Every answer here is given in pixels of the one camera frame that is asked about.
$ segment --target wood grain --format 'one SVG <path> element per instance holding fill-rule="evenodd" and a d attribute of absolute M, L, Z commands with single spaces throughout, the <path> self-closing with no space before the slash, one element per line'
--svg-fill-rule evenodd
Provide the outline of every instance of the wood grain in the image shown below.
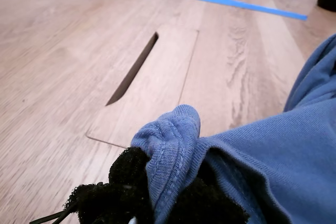
<path fill-rule="evenodd" d="M 99 140 L 127 146 L 179 103 L 197 108 L 202 135 L 280 112 L 335 14 L 316 0 L 241 1 L 309 18 L 196 0 L 0 0 L 0 223 L 57 212 L 75 186 L 107 181 L 123 148 L 85 137 L 94 121 Z M 105 107 L 160 27 L 152 60 Z"/>
<path fill-rule="evenodd" d="M 128 147 L 143 125 L 178 105 L 197 31 L 166 25 L 157 34 L 125 95 L 99 112 L 89 138 Z"/>

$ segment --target wooden board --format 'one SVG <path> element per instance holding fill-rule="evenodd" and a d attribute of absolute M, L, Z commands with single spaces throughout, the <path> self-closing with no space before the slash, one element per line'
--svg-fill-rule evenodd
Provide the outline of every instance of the wooden board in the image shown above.
<path fill-rule="evenodd" d="M 282 17 L 220 11 L 204 13 L 180 100 L 200 114 L 201 136 L 280 113 L 304 63 Z"/>
<path fill-rule="evenodd" d="M 157 34 L 126 93 L 99 112 L 89 138 L 128 147 L 140 127 L 178 105 L 197 31 L 166 25 Z"/>
<path fill-rule="evenodd" d="M 131 106 L 122 97 L 117 124 L 101 124 L 107 132 L 113 128 L 121 144 L 132 138 L 123 131 L 136 132 L 178 103 L 197 108 L 202 135 L 281 111 L 301 57 L 336 30 L 336 15 L 316 7 L 317 0 L 240 1 L 307 14 L 308 20 L 196 0 L 0 0 L 0 223 L 29 223 L 60 211 L 75 186 L 107 181 L 123 148 L 85 133 L 100 111 L 117 110 L 104 106 L 161 26 L 183 31 L 180 38 L 189 34 L 190 44 L 198 31 L 189 72 L 172 77 L 180 91 L 152 91 L 174 99 L 180 93 L 181 100 L 164 100 L 157 112 L 138 106 L 142 113 L 126 122 Z M 170 44 L 173 37 L 164 40 Z M 136 76 L 124 94 L 129 102 L 131 91 L 147 94 L 142 87 L 155 87 L 152 74 L 141 76 L 148 79 L 137 83 Z M 179 78 L 186 80 L 184 89 Z M 77 216 L 64 222 L 78 223 Z"/>

